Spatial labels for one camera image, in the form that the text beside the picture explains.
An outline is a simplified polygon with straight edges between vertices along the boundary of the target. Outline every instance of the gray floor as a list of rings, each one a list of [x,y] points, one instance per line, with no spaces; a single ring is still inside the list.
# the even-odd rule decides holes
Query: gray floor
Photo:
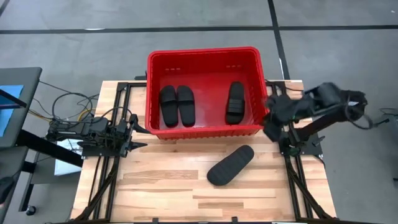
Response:
[[[398,24],[395,0],[274,0],[280,26]],[[81,29],[171,26],[271,25],[263,0],[10,0],[0,30]],[[323,30],[281,32],[291,79],[305,87],[335,82],[367,94],[367,113],[397,107],[398,30]],[[282,78],[273,31],[119,34],[0,35],[0,67],[43,68],[42,81],[86,95],[98,93],[103,80],[143,75],[153,50],[251,45],[261,52],[264,74]],[[46,109],[61,91],[39,85],[35,98]],[[59,116],[76,113],[78,98],[65,98]],[[41,111],[33,102],[32,108]],[[28,116],[24,129],[44,136],[45,121]],[[396,223],[397,138],[388,125],[362,131],[348,123],[321,134],[326,171],[338,216],[344,220]],[[5,223],[62,222],[73,204],[78,179],[38,185],[30,203],[33,217],[17,212],[26,176]]]

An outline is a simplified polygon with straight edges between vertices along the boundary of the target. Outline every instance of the wooden tabletop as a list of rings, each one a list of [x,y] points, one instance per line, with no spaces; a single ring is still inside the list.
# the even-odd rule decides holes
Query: wooden tabletop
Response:
[[[302,81],[285,82],[287,87],[303,89]],[[103,82],[96,116],[113,107],[117,84],[118,81]],[[146,88],[134,87],[131,91],[129,109],[144,126]],[[300,98],[301,92],[288,90],[288,94]],[[303,120],[297,127],[310,122],[311,119]],[[278,145],[262,131],[247,137],[178,141],[161,141],[156,136],[134,132],[133,140],[149,145],[121,159],[112,222],[151,222],[154,217],[160,222],[230,222],[234,216],[248,222],[294,220],[284,158]],[[208,170],[243,144],[254,149],[254,159],[228,185],[211,185],[206,179]],[[84,161],[71,218],[87,206],[97,159]],[[335,216],[323,164],[313,156],[302,156],[302,160],[309,191],[327,213]],[[298,189],[297,192],[304,217],[302,194]],[[104,217],[107,198],[106,192],[100,218]]]

